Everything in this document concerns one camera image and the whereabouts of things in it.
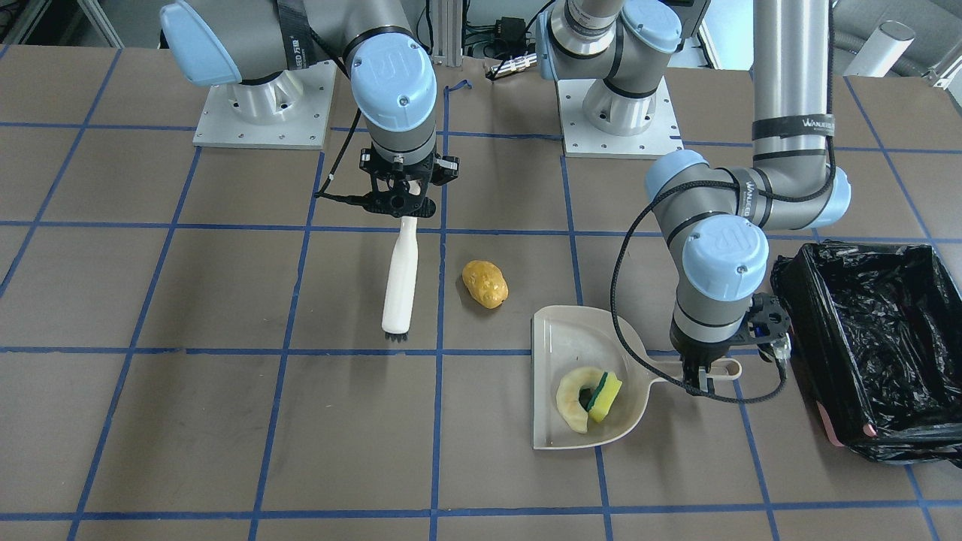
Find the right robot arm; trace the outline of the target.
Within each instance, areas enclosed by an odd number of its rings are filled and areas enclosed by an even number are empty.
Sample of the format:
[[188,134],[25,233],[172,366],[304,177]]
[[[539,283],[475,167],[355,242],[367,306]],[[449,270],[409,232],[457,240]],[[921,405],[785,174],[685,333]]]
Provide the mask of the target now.
[[371,147],[358,166],[365,195],[316,198],[395,218],[430,218],[430,185],[459,174],[459,160],[437,154],[437,79],[398,1],[175,1],[159,10],[166,47],[196,86],[295,86],[272,114],[289,112],[303,92],[296,71],[333,62],[350,85]]

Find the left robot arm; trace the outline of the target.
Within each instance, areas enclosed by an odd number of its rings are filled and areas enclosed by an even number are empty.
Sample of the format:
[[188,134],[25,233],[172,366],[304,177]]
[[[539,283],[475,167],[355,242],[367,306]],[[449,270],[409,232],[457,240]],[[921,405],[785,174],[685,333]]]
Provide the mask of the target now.
[[[659,157],[646,172],[649,203],[678,283],[670,342],[673,384],[716,398],[710,368],[732,346],[755,343],[786,380],[788,318],[758,288],[767,230],[832,225],[851,203],[836,164],[829,1],[756,1],[752,165],[713,168],[693,150]],[[584,112],[613,136],[645,127],[684,31],[673,3],[553,1],[534,17],[544,78],[591,80]]]

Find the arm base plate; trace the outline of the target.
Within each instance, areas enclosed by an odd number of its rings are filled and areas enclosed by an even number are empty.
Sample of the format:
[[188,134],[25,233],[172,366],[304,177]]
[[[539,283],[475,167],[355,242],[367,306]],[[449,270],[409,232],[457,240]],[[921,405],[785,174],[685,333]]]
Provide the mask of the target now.
[[601,80],[556,83],[568,158],[656,160],[684,145],[667,81],[653,95],[616,95]]
[[331,112],[333,62],[283,71],[260,85],[210,88],[192,142],[241,150],[323,150]]

